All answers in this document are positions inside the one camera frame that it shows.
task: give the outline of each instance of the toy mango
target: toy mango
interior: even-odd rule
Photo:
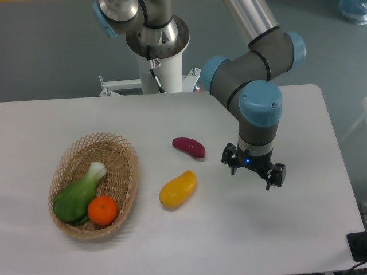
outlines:
[[[195,173],[188,170],[162,187],[159,200],[165,207],[177,207],[191,196],[195,187]]]

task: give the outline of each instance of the fake fruit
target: fake fruit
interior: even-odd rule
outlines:
[[[163,186],[159,200],[166,207],[177,207],[191,196],[195,187],[196,176],[188,170]]]
[[[87,221],[88,205],[96,195],[99,180],[106,174],[103,163],[92,162],[80,180],[66,186],[53,200],[53,212],[63,222],[78,224]]]
[[[108,196],[99,196],[88,206],[88,216],[98,225],[110,225],[116,218],[118,207],[116,202]]]
[[[202,159],[205,157],[205,147],[198,141],[194,139],[189,139],[188,137],[177,137],[172,141],[173,147],[188,153],[197,159]]]

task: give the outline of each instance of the white table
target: white table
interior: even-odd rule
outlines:
[[[237,121],[206,92],[0,104],[0,274],[299,274],[355,264],[347,233],[364,227],[318,87],[281,87],[273,162],[283,187],[221,163]],[[64,151],[95,132],[127,138],[141,170],[128,220],[103,241],[67,237],[48,192]],[[174,149],[187,136],[203,162]],[[198,185],[177,211],[161,187],[186,170]]]

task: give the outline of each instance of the orange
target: orange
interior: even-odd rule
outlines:
[[[98,225],[110,225],[116,218],[118,207],[116,202],[108,196],[96,197],[88,205],[88,216]]]

